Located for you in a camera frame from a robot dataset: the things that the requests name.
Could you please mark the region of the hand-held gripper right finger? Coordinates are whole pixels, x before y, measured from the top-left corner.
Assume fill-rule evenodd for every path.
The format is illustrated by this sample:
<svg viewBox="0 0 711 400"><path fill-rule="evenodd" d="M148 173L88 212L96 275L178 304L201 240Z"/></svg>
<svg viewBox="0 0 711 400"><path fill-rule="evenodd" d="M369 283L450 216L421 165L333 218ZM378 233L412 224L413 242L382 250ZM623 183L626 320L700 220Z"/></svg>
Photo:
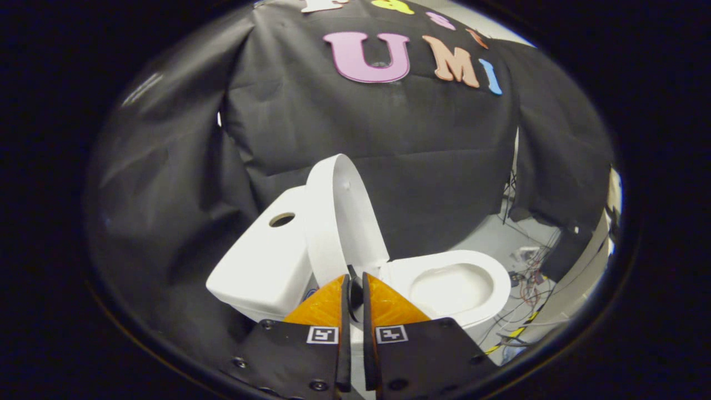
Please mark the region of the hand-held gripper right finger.
<svg viewBox="0 0 711 400"><path fill-rule="evenodd" d="M364 273L365 388L378 399L442 399L498 367L451 317L431 318Z"/></svg>

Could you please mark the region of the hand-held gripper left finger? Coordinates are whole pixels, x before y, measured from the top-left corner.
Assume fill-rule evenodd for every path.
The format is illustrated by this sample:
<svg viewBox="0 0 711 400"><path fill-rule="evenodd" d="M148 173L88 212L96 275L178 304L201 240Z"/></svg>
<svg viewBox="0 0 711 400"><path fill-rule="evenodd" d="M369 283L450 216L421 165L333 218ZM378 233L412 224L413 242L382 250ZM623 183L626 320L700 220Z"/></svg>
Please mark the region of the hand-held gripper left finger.
<svg viewBox="0 0 711 400"><path fill-rule="evenodd" d="M223 374L272 397L341 399L352 389L350 281L330 281L283 321L260 321Z"/></svg>

